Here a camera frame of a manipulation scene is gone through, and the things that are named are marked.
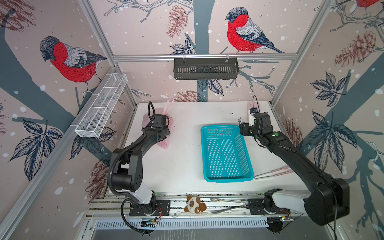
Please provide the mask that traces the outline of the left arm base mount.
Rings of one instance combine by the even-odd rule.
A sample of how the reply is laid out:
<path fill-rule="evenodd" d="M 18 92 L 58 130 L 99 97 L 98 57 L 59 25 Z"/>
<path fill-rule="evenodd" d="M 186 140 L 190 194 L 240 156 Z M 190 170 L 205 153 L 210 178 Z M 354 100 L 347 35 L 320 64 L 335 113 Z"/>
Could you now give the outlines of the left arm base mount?
<path fill-rule="evenodd" d="M 169 216 L 171 208 L 170 200 L 156 200 L 152 201 L 148 205 L 143 204 L 131 204 L 130 217 L 159 217 Z"/>

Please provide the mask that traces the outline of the teal plastic basket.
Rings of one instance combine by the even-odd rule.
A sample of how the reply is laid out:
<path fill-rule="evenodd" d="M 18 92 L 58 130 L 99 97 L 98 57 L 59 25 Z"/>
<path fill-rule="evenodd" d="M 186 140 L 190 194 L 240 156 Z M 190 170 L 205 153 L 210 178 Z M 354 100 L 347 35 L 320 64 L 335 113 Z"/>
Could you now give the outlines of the teal plastic basket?
<path fill-rule="evenodd" d="M 240 183 L 254 179 L 244 136 L 237 125 L 201 128 L 204 178 L 209 183 Z"/>

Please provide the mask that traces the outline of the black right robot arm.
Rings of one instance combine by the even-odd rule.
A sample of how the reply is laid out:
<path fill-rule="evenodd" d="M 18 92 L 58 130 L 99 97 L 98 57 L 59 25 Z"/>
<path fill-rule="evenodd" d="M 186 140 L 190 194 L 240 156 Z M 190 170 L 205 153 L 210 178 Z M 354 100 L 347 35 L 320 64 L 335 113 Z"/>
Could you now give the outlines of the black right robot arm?
<path fill-rule="evenodd" d="M 303 181 L 308 191 L 275 190 L 272 203 L 278 208 L 306 214 L 319 226 L 350 214 L 350 187 L 343 179 L 335 179 L 306 158 L 282 132 L 273 130 L 268 113 L 250 115 L 239 125 L 241 135 L 253 137 L 260 145 L 282 159 Z"/>

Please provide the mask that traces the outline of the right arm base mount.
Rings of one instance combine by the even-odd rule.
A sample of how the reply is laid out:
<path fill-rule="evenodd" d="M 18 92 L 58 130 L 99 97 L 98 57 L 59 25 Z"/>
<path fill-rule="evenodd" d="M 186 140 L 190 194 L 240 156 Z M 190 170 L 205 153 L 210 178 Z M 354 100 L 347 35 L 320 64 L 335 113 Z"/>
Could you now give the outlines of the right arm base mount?
<path fill-rule="evenodd" d="M 248 209 L 251 215 L 290 215 L 291 211 L 278 208 L 275 204 L 265 204 L 264 199 L 248 199 Z"/>

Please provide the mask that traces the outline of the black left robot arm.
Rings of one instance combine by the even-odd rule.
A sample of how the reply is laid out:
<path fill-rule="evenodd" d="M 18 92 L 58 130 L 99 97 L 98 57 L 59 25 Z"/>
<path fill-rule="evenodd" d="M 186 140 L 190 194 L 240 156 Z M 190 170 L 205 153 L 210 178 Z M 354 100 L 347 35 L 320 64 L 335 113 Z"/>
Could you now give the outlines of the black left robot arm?
<path fill-rule="evenodd" d="M 114 195 L 126 196 L 141 205 L 151 204 L 154 193 L 143 184 L 143 157 L 152 146 L 170 135 L 169 122 L 168 116 L 154 114 L 137 140 L 113 151 L 107 182 Z"/>

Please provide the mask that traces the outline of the pink plastic bag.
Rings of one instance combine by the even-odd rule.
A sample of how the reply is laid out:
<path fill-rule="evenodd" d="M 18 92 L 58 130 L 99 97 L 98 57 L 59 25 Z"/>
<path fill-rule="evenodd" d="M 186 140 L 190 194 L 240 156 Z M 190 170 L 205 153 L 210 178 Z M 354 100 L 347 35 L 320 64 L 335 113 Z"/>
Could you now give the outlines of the pink plastic bag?
<path fill-rule="evenodd" d="M 174 120 L 173 118 L 168 114 L 168 111 L 172 108 L 174 104 L 174 98 L 171 97 L 168 99 L 166 106 L 164 107 L 161 115 L 166 116 L 166 126 L 165 129 L 162 130 L 162 135 L 161 135 L 161 141 L 157 143 L 157 145 L 164 150 L 166 150 L 169 145 L 170 145 L 170 140 L 168 139 L 169 135 L 171 134 L 170 128 L 174 126 Z"/>

